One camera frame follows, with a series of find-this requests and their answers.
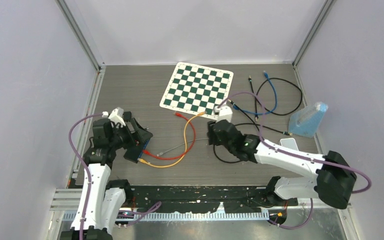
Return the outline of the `black network switch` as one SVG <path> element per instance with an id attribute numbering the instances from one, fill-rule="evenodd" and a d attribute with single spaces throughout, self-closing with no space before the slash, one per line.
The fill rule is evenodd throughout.
<path id="1" fill-rule="evenodd" d="M 143 150 L 146 149 L 146 147 L 148 146 L 149 142 L 150 141 L 147 140 L 145 143 L 139 143 L 139 144 L 137 144 L 135 146 L 127 148 L 125 153 L 124 153 L 124 155 L 123 155 L 123 158 L 125 160 L 128 160 L 130 162 L 133 162 L 133 163 L 137 164 L 139 162 L 139 159 L 143 155 Z"/>

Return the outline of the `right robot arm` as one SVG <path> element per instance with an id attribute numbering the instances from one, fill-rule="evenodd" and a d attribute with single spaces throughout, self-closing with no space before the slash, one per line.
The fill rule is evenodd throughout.
<path id="1" fill-rule="evenodd" d="M 319 199 L 324 204 L 345 209 L 357 175 L 342 155 L 293 150 L 254 134 L 242 134 L 227 120 L 207 123 L 209 145 L 223 146 L 242 162 L 276 166 L 299 175 L 295 178 L 274 176 L 266 186 L 265 198 L 271 205 L 293 198 Z"/>

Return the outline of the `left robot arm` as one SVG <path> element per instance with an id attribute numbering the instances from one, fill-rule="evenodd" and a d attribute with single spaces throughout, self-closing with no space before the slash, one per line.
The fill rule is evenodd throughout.
<path id="1" fill-rule="evenodd" d="M 70 229 L 62 240 L 111 240 L 120 207 L 133 202 L 128 180 L 110 180 L 117 150 L 137 163 L 153 134 L 128 115 L 120 120 L 101 118 L 92 123 L 89 148 L 79 157 L 84 170 L 81 197 Z"/>

